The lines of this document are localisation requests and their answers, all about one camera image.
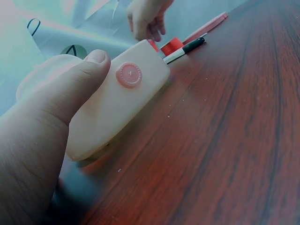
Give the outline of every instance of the finger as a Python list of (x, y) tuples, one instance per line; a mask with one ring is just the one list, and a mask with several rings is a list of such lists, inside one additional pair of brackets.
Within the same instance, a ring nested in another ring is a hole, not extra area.
[(38, 90), (28, 104), (69, 124), (78, 109), (103, 83), (111, 60), (102, 50), (92, 51), (86, 61), (69, 69)]
[(165, 35), (165, 22), (164, 22), (164, 15), (156, 18), (156, 24), (158, 26), (159, 32), (162, 35)]
[(133, 32), (132, 16), (128, 16), (127, 20), (128, 20), (128, 24), (129, 24), (129, 27), (130, 27), (130, 31)]
[(148, 26), (147, 27), (147, 30), (146, 30), (146, 37), (148, 40), (154, 40), (154, 37), (153, 35), (151, 34), (151, 31), (150, 31), (150, 27)]
[(137, 18), (133, 18), (133, 34), (135, 39), (141, 41), (147, 38), (146, 30), (148, 23), (141, 16)]
[(150, 23), (150, 31), (151, 31), (151, 34), (153, 35), (155, 41), (160, 41), (161, 40), (160, 35), (158, 33), (158, 30), (157, 30), (157, 27), (156, 27), (156, 21), (155, 20)]

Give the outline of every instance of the person's hand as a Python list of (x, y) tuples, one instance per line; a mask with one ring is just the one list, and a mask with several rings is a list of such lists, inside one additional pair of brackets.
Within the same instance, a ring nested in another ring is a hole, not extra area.
[(139, 41), (160, 41), (160, 34), (165, 34), (165, 11), (172, 3), (173, 0), (133, 0), (127, 8), (127, 16), (134, 37)]
[(77, 110), (110, 69), (102, 50), (0, 117), (0, 224), (39, 224), (51, 201)]

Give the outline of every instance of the pen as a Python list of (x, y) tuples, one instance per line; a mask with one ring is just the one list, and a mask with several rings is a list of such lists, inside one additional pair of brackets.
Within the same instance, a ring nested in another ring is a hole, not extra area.
[(189, 53), (190, 51), (194, 50), (195, 48), (201, 46), (204, 42), (205, 42), (205, 39), (203, 37), (199, 37), (199, 38), (195, 39), (194, 41), (191, 41), (190, 43), (186, 44), (182, 48), (174, 51), (172, 54), (166, 56), (164, 58), (164, 62), (166, 64), (169, 64), (170, 62), (173, 62), (174, 60)]

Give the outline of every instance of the white plastic container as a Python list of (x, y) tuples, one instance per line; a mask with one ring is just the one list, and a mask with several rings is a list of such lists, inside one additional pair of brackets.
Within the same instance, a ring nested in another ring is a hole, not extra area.
[[(81, 62), (72, 55), (45, 61), (21, 82), (17, 101)], [(169, 67), (146, 40), (113, 59), (103, 84), (71, 120), (67, 155), (80, 161), (106, 146), (159, 91), (169, 74)]]

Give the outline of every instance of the wooden table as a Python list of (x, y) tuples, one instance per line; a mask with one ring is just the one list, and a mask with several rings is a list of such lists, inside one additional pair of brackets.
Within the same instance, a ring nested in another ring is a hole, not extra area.
[(83, 168), (82, 224), (300, 224), (300, 2), (250, 1), (206, 40)]

